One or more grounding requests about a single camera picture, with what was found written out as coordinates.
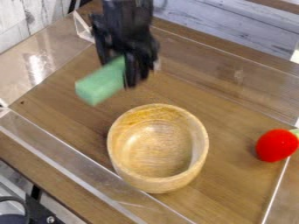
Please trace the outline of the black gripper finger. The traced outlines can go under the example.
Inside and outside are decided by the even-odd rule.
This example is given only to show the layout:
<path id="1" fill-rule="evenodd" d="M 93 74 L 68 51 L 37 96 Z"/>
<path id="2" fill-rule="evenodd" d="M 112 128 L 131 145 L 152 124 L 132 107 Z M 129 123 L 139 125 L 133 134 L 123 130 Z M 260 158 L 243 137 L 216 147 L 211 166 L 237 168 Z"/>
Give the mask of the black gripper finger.
<path id="1" fill-rule="evenodd" d="M 92 26 L 92 32 L 99 61 L 101 65 L 105 65 L 120 55 L 120 52 L 115 49 L 112 35 L 105 29 Z"/>
<path id="2" fill-rule="evenodd" d="M 156 53 L 127 52 L 125 55 L 125 88 L 135 88 L 148 78 L 149 71 L 155 69 Z"/>

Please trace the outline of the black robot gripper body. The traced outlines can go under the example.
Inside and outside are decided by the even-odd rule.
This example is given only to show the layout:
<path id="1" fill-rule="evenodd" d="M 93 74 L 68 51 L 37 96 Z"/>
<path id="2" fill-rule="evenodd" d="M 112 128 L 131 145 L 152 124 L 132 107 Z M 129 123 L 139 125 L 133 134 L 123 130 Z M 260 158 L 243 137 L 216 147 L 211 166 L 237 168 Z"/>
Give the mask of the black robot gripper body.
<path id="1" fill-rule="evenodd" d="M 105 29 L 120 53 L 159 51 L 151 33 L 153 0 L 101 0 L 103 11 L 91 13 L 92 26 Z"/>

